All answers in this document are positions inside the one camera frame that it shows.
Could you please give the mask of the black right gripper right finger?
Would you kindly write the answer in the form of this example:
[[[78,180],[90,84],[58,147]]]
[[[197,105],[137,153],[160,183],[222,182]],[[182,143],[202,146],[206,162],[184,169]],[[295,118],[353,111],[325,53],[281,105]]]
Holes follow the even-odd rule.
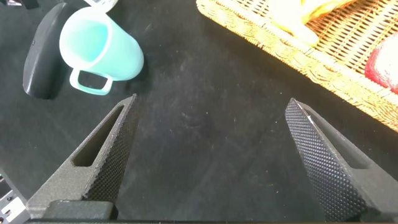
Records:
[[[308,105],[285,120],[328,222],[397,221],[397,181]]]

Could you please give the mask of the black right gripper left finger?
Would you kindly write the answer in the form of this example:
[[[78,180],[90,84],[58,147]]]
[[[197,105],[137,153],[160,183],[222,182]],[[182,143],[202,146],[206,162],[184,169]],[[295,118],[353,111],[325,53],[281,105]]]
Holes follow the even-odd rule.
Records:
[[[138,125],[139,97],[120,101],[28,200],[32,218],[55,202],[114,203]]]

